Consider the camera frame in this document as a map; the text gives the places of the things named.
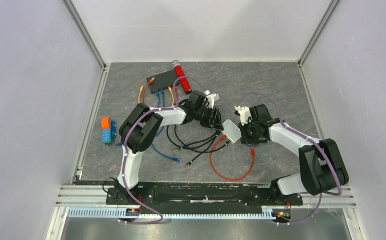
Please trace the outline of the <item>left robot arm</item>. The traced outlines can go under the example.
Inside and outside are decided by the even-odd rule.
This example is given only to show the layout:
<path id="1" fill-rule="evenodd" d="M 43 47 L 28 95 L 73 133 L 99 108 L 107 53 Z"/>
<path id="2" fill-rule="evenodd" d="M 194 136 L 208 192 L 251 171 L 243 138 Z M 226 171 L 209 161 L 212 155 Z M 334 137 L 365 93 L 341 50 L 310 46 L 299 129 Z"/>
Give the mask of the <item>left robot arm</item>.
<path id="1" fill-rule="evenodd" d="M 147 150 L 161 127 L 184 125 L 198 121 L 204 128 L 223 131 L 222 117 L 215 106 L 220 96 L 209 91 L 194 90 L 188 98 L 175 100 L 172 106 L 150 107 L 144 103 L 135 106 L 119 128 L 123 147 L 123 160 L 117 177 L 122 186 L 118 197 L 126 204 L 136 201 L 139 168 L 144 151 Z"/>

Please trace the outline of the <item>black network switch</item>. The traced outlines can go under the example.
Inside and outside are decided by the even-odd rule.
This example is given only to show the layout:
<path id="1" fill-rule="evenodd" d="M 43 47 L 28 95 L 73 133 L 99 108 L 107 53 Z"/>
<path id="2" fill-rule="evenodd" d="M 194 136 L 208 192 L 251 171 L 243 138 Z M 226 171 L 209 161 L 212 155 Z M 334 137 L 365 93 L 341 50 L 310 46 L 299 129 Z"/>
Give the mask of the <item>black network switch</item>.
<path id="1" fill-rule="evenodd" d="M 154 78 L 154 80 L 149 84 L 148 89 L 150 90 L 151 94 L 154 94 L 160 90 L 165 90 L 168 89 L 168 87 L 172 87 L 175 79 L 177 78 L 177 74 L 175 73 L 175 70 L 172 69 L 163 73 L 149 76 L 146 78 L 146 82 L 149 83 L 152 78 Z"/>

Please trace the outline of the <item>white plastic box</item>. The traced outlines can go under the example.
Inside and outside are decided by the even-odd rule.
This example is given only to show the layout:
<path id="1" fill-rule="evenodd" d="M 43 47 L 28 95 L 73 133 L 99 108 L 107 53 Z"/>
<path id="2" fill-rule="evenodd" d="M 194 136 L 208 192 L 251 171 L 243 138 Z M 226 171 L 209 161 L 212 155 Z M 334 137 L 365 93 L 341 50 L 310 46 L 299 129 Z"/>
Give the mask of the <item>white plastic box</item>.
<path id="1" fill-rule="evenodd" d="M 223 130 L 221 132 L 230 142 L 235 143 L 241 138 L 241 131 L 233 121 L 227 119 L 222 123 L 222 127 Z"/>

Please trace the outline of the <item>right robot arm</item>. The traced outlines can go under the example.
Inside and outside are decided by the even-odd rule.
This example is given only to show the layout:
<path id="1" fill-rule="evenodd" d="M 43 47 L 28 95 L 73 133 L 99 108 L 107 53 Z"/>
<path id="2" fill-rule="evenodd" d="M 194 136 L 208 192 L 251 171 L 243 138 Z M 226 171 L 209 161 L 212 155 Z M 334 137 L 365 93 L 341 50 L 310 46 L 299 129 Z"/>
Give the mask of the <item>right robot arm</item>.
<path id="1" fill-rule="evenodd" d="M 309 193 L 313 196 L 327 193 L 337 196 L 341 187 L 349 182 L 337 143 L 305 135 L 280 118 L 273 118 L 264 104 L 253 107 L 236 106 L 240 117 L 238 127 L 241 142 L 255 146 L 268 141 L 277 143 L 299 158 L 299 173 L 283 176 L 271 182 L 270 199 L 282 204 L 291 194 Z"/>

